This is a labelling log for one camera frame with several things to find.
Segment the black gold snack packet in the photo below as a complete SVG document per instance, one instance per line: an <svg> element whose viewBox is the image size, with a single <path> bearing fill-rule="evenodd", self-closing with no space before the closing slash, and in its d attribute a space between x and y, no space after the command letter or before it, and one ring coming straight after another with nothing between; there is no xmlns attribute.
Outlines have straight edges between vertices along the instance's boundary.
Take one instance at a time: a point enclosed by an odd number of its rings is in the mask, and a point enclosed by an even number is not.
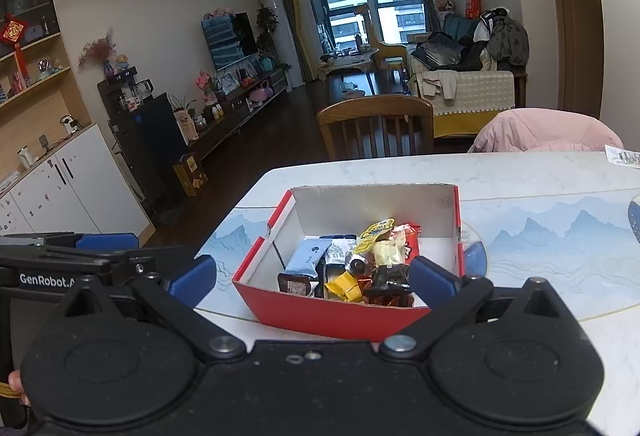
<svg viewBox="0 0 640 436"><path fill-rule="evenodd" d="M370 297L408 294L411 292L408 274L409 266L406 264L378 266L367 292Z"/></svg>

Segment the red orange snack bag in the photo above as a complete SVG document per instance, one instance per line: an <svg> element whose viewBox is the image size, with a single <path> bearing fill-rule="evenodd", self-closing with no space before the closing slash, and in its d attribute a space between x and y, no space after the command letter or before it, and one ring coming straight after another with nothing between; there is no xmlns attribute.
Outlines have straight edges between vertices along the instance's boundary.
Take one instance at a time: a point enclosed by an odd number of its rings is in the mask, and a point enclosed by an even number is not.
<svg viewBox="0 0 640 436"><path fill-rule="evenodd" d="M409 265L411 261L420 255L419 236L421 227L418 224L405 223L394 227L391 238L404 251L404 263Z"/></svg>

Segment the dark brown snack packet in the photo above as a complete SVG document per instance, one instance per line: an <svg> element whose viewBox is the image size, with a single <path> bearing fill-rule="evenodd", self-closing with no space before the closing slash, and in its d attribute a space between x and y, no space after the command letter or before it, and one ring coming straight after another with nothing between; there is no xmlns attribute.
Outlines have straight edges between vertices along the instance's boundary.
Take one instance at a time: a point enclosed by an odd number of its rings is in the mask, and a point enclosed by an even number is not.
<svg viewBox="0 0 640 436"><path fill-rule="evenodd" d="M280 292L298 297L316 297L320 285L317 277L287 273L278 274L277 282Z"/></svg>

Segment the white wooden sideboard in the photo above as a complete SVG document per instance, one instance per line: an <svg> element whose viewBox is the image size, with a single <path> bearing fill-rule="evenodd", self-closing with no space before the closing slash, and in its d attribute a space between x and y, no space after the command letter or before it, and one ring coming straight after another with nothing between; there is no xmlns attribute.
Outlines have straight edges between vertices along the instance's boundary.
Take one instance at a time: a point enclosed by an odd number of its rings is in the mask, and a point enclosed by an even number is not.
<svg viewBox="0 0 640 436"><path fill-rule="evenodd" d="M1 232L155 233L99 126L73 135L1 194Z"/></svg>

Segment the yellow cardboard box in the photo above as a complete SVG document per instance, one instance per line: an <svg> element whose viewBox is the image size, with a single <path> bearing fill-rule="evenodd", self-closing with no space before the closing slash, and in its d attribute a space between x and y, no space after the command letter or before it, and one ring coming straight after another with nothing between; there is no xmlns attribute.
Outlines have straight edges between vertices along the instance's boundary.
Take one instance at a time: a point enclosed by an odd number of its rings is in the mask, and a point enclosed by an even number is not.
<svg viewBox="0 0 640 436"><path fill-rule="evenodd" d="M207 175L194 153L186 153L172 167L187 196L196 197L206 187Z"/></svg>

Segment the yellow snack packet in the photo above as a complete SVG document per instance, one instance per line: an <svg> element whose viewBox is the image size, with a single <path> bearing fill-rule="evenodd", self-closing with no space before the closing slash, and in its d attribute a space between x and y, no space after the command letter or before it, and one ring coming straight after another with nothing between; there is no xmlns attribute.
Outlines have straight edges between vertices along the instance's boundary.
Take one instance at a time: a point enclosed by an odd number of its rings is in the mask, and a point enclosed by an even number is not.
<svg viewBox="0 0 640 436"><path fill-rule="evenodd" d="M358 279L349 271L343 271L340 275L329 280L324 285L332 297L347 303L358 303L363 299Z"/></svg>

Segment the red cardboard box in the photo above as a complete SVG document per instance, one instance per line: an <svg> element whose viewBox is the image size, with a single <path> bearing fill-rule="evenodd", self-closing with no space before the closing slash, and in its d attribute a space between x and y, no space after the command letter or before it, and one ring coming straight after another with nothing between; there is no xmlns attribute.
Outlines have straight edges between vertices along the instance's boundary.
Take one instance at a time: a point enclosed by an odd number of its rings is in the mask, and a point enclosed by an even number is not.
<svg viewBox="0 0 640 436"><path fill-rule="evenodd" d="M450 184L303 186L286 191L267 222L267 232L250 248L232 282L252 314L264 325L329 336L379 342L427 315L412 291L412 307L347 303L324 285L343 271L371 286L377 267L370 250L390 238L395 226L418 224L420 255L457 277L465 272L459 189ZM330 238L317 266L318 295L282 293L278 274L300 241Z"/></svg>

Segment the blue mountain table mat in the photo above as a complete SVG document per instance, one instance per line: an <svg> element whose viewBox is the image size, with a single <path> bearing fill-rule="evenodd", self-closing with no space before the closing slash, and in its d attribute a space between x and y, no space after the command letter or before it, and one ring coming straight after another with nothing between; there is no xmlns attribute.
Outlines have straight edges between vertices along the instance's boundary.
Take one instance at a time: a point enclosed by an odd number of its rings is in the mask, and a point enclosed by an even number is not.
<svg viewBox="0 0 640 436"><path fill-rule="evenodd" d="M273 208L233 213L204 245L218 273L198 307L332 338L377 340L408 326L428 312L431 293L396 307L298 297L278 285L304 240L357 236L381 219L418 225L420 253L451 274L498 287L547 279L580 319L639 300L637 190L463 200L454 185L399 184L295 187Z"/></svg>

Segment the light blue wipe packet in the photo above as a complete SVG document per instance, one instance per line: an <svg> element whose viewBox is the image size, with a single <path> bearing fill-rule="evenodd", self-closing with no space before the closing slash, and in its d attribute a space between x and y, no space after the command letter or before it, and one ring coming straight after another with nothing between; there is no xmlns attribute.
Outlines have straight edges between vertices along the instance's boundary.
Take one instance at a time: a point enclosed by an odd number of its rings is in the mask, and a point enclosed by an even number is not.
<svg viewBox="0 0 640 436"><path fill-rule="evenodd" d="M330 238L310 238L300 241L286 264L286 275L318 278L317 266L326 254L332 240Z"/></svg>

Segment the dark tv cabinet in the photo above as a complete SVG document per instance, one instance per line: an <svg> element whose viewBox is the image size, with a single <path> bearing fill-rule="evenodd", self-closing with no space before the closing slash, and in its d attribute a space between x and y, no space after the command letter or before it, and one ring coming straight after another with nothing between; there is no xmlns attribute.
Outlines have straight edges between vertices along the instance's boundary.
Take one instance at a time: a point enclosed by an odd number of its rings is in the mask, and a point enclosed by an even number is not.
<svg viewBox="0 0 640 436"><path fill-rule="evenodd" d="M252 86L233 91L221 105L224 115L198 133L198 139L188 144L189 150L198 158L206 158L226 139L238 134L243 126L269 109L272 103L282 100L287 92L288 79L283 68L264 74Z"/></svg>

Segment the pink jacket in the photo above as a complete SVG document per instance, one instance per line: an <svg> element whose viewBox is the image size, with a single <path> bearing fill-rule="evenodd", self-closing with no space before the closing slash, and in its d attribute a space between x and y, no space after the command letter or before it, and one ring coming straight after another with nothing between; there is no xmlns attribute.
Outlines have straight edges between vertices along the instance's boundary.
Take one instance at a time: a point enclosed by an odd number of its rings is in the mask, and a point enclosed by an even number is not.
<svg viewBox="0 0 640 436"><path fill-rule="evenodd" d="M498 113L474 139L469 152L605 151L624 149L620 137L590 115L544 108Z"/></svg>

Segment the wooden dining chair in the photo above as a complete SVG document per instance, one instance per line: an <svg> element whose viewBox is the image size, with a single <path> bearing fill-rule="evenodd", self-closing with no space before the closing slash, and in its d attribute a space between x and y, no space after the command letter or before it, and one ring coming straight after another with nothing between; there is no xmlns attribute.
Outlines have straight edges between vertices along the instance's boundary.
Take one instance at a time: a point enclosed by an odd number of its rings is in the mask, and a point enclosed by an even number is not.
<svg viewBox="0 0 640 436"><path fill-rule="evenodd" d="M332 161L431 155L433 107L400 94L343 100L317 113Z"/></svg>

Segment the sofa with white cover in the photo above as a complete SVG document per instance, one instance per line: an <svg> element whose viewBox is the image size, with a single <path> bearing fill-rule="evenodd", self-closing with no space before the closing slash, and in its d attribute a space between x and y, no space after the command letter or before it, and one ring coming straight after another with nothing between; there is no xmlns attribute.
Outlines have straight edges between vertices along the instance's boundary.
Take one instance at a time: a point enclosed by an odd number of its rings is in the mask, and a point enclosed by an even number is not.
<svg viewBox="0 0 640 436"><path fill-rule="evenodd" d="M504 6L477 19L447 15L408 59L410 93L432 105L437 137L475 135L499 112L526 105L528 34Z"/></svg>

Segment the white wrapper on table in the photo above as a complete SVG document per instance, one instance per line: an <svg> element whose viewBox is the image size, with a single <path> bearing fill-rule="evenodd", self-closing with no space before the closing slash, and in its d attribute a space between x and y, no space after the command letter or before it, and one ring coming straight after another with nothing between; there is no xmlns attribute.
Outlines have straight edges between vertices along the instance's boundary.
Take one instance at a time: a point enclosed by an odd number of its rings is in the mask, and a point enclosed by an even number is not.
<svg viewBox="0 0 640 436"><path fill-rule="evenodd" d="M620 165L621 167L640 169L640 152L638 151L606 145L605 156L609 163Z"/></svg>

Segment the television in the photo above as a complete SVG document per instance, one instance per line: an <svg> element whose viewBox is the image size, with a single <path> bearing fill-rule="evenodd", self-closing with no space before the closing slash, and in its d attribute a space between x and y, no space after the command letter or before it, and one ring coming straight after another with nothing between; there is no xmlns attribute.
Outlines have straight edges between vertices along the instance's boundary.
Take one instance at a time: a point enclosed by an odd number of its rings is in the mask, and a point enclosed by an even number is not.
<svg viewBox="0 0 640 436"><path fill-rule="evenodd" d="M258 51L246 13L209 15L201 26L216 70L224 69Z"/></svg>

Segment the wooden coffee table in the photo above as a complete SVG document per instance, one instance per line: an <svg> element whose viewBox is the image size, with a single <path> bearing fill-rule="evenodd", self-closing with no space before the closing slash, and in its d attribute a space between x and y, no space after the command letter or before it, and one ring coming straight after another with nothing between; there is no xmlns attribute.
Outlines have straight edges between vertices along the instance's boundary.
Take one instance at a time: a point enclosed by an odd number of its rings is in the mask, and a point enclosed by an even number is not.
<svg viewBox="0 0 640 436"><path fill-rule="evenodd" d="M378 50L371 50L358 55L329 57L318 67L319 80L326 83L330 74L347 74L347 72L359 71L367 77L369 89L371 93L374 93L371 74L374 71L374 55L377 52Z"/></svg>

